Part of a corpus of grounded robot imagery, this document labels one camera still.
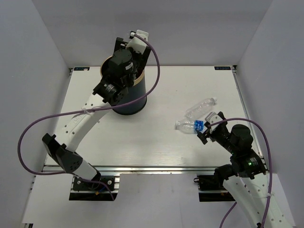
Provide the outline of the clear bottle blue label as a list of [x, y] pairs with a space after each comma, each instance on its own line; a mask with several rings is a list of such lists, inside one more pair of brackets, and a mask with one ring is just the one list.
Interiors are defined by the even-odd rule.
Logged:
[[184, 134], [197, 134], [197, 132], [204, 132], [205, 126], [202, 120], [182, 119], [180, 121], [176, 121], [175, 130]]

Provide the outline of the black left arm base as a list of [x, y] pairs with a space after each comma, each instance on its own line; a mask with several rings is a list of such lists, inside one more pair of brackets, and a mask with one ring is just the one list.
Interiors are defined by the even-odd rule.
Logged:
[[70, 201], [113, 201], [116, 199], [119, 190], [120, 176], [102, 175], [100, 182], [89, 183], [78, 177], [73, 177], [69, 200]]

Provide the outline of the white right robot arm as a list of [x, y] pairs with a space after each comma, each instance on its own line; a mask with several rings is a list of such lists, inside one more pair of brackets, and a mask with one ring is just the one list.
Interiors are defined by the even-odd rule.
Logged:
[[231, 194], [252, 228], [291, 228], [272, 193], [272, 171], [252, 148], [250, 129], [236, 124], [228, 130], [222, 112], [209, 113], [205, 121], [198, 138], [203, 144], [217, 142], [231, 154], [229, 164], [215, 169], [215, 185]]

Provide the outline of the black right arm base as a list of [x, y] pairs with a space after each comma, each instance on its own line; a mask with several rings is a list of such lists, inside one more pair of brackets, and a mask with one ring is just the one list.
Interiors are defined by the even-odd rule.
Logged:
[[225, 188], [219, 186], [212, 175], [198, 175], [193, 181], [198, 185], [200, 202], [235, 201]]

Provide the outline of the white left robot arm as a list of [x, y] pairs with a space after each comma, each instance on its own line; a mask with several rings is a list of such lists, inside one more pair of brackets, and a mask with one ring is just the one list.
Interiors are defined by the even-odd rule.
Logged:
[[100, 67], [101, 81], [80, 113], [53, 135], [47, 133], [42, 138], [49, 156], [64, 172], [84, 179], [84, 184], [91, 190], [99, 187], [101, 175], [76, 150], [111, 109], [133, 114], [145, 106], [143, 75], [151, 52], [147, 41], [148, 34], [140, 31], [132, 32], [128, 42], [117, 38], [113, 54]]

